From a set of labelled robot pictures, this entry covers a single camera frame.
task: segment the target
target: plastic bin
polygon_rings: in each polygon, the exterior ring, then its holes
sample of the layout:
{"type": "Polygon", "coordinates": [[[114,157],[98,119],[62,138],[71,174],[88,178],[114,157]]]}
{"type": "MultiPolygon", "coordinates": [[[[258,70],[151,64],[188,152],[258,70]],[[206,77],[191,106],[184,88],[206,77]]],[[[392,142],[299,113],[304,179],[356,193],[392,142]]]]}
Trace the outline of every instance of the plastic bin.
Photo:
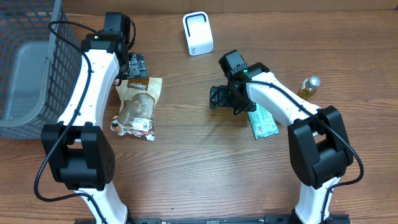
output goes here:
{"type": "MultiPolygon", "coordinates": [[[[61,0],[0,0],[0,138],[39,138],[69,102],[81,55],[50,33],[56,20],[67,20],[61,0]]],[[[56,28],[78,45],[71,25],[56,28]]]]}

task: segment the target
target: bottle cap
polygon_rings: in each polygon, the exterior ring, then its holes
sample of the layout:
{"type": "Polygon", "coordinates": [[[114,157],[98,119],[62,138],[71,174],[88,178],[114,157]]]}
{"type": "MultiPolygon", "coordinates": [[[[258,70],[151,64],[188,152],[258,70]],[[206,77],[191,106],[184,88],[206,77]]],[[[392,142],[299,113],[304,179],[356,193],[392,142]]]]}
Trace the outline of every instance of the bottle cap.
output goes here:
{"type": "Polygon", "coordinates": [[[311,77],[308,80],[308,87],[310,88],[317,88],[320,85],[321,85],[321,80],[319,77],[311,77]]]}

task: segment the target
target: food package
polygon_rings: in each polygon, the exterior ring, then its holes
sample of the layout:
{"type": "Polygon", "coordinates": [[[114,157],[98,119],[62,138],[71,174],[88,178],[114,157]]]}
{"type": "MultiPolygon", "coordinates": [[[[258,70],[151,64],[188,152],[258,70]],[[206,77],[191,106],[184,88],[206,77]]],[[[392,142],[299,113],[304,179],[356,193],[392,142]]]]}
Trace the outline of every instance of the food package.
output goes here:
{"type": "Polygon", "coordinates": [[[161,89],[161,78],[123,80],[116,87],[121,106],[119,115],[113,117],[111,129],[120,136],[128,133],[153,141],[155,131],[152,116],[161,89]]]}

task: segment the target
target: bottle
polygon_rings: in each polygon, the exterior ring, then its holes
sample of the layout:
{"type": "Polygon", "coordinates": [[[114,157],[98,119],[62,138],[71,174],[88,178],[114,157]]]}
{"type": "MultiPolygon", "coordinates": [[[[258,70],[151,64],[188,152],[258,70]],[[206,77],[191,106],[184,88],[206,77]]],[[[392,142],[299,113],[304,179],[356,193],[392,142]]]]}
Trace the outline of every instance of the bottle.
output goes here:
{"type": "Polygon", "coordinates": [[[319,77],[311,77],[304,80],[303,85],[298,90],[297,94],[299,97],[304,100],[308,100],[311,96],[313,96],[318,89],[318,86],[321,85],[321,80],[319,77]]]}

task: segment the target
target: small bottle with silver cap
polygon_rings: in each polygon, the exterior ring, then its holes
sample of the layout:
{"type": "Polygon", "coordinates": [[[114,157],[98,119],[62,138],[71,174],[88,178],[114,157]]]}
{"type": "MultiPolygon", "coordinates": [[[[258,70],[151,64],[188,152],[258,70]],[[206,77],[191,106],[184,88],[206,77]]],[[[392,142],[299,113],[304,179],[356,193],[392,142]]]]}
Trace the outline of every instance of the small bottle with silver cap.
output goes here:
{"type": "Polygon", "coordinates": [[[321,80],[319,77],[311,77],[304,80],[303,85],[298,90],[297,94],[299,97],[304,100],[308,100],[311,96],[313,96],[318,89],[318,86],[321,85],[321,80]]]}

